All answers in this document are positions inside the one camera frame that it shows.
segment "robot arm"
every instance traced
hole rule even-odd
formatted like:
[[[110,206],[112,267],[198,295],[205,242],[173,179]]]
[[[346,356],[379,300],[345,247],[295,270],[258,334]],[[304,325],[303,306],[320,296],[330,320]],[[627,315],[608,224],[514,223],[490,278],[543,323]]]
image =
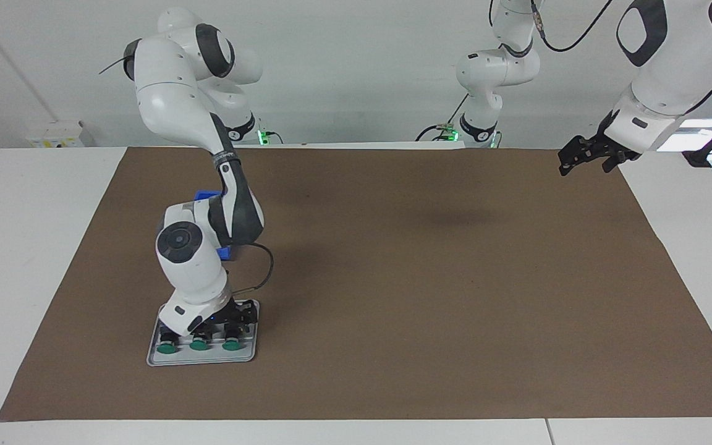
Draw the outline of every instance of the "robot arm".
[[[232,147],[231,139],[242,135],[219,113],[254,125],[237,85],[259,80],[262,66],[248,51],[236,60],[232,43],[186,9],[168,9],[158,27],[156,36],[126,48],[125,70],[135,82],[139,113],[156,135],[209,151],[222,186],[217,197],[170,206],[156,237],[159,263],[176,288],[159,318],[186,336],[208,320],[222,321],[222,313],[240,313],[216,250],[254,243],[263,231],[263,212]]]
[[[458,82],[468,91],[460,127],[476,142],[486,143],[496,129],[502,112],[496,88],[530,82],[540,72],[540,57],[532,48],[534,29],[529,0],[502,0],[494,24],[499,48],[468,54],[458,62]]]
[[[635,0],[617,40],[639,73],[593,138],[560,150],[563,176],[601,157],[609,172],[658,148],[712,94],[712,1]]]

